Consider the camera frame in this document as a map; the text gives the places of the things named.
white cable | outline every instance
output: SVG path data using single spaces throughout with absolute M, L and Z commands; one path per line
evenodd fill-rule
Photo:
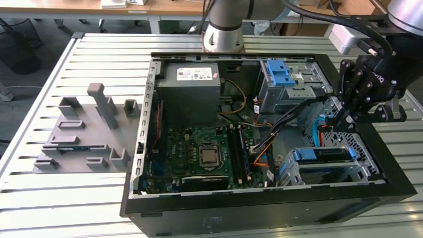
M 42 88 L 40 86 L 8 86 L 6 88 Z
M 197 30 L 197 25 L 195 25 L 193 27 L 189 28 L 187 34 L 195 32 Z
M 219 118 L 221 118 L 221 119 L 224 119 L 228 123 L 231 123 L 231 124 L 241 124 L 241 125 L 248 125 L 248 126 L 252 126 L 252 127 L 263 127 L 261 125 L 252 125 L 252 124 L 249 124 L 249 123 L 245 123 L 245 122 L 233 122 L 233 121 L 229 121 L 227 118 L 224 118 L 224 117 L 220 117 L 220 116 L 217 116 Z

yellow wire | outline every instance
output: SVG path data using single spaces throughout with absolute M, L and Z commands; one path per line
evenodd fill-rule
M 244 102 L 243 102 L 243 105 L 239 109 L 236 109 L 235 111 L 231 111 L 231 112 L 221 112 L 221 113 L 219 113 L 220 115 L 235 114 L 235 113 L 240 112 L 247 105 L 247 97 L 245 97 L 244 91 L 240 89 L 240 87 L 236 85 L 236 83 L 232 80 L 229 80 L 229 79 L 225 79 L 225 80 L 233 84 L 233 86 L 237 88 L 237 90 L 243 94 Z

wire bundle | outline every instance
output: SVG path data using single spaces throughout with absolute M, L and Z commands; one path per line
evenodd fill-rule
M 289 109 L 281 115 L 281 117 L 279 118 L 279 120 L 276 121 L 276 123 L 273 124 L 273 126 L 269 130 L 269 134 L 268 134 L 267 138 L 257 145 L 255 145 L 252 147 L 252 151 L 256 151 L 263 145 L 265 145 L 264 149 L 261 150 L 259 156 L 256 157 L 256 159 L 253 161 L 255 166 L 265 166 L 265 167 L 268 166 L 268 164 L 259 163 L 259 159 L 261 158 L 265 151 L 271 147 L 271 145 L 275 141 L 275 137 L 276 137 L 277 133 L 280 132 L 280 128 L 297 117 L 297 115 L 301 113 L 301 111 L 304 110 L 305 107 L 308 107 L 313 103 L 324 102 L 327 99 L 328 99 L 328 96 L 319 96 L 313 99 L 307 99 L 304 102 L 297 104 L 292 109 Z

green circuit board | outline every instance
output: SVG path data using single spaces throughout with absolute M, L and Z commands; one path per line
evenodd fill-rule
M 172 179 L 185 176 L 228 176 L 228 189 L 252 188 L 263 186 L 261 171 L 251 173 L 251 181 L 237 184 L 232 179 L 232 163 L 229 144 L 227 138 L 227 127 L 191 127 L 184 129 L 169 129 L 167 134 L 167 159 L 164 178 L 159 180 L 160 192 L 172 192 Z M 241 128 L 244 145 L 253 145 L 252 130 Z M 219 166 L 204 168 L 200 163 L 200 150 L 215 147 L 219 151 Z

sticker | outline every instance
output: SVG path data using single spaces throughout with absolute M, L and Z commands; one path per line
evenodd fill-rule
M 135 13 L 135 14 L 147 14 L 147 11 L 128 11 L 128 13 Z
M 271 170 L 267 170 L 267 177 L 269 178 L 269 180 L 273 182 L 273 179 L 275 179 L 275 175 L 273 173 L 271 172 Z
M 212 68 L 179 68 L 177 81 L 212 80 Z
M 259 105 L 253 105 L 253 113 L 260 114 L 260 106 Z
M 303 75 L 300 74 L 291 74 L 291 78 L 295 79 L 303 79 Z
M 276 161 L 276 162 L 281 162 L 281 160 L 283 160 L 283 156 L 281 156 L 281 155 L 277 155 L 276 158 L 275 158 L 275 161 Z

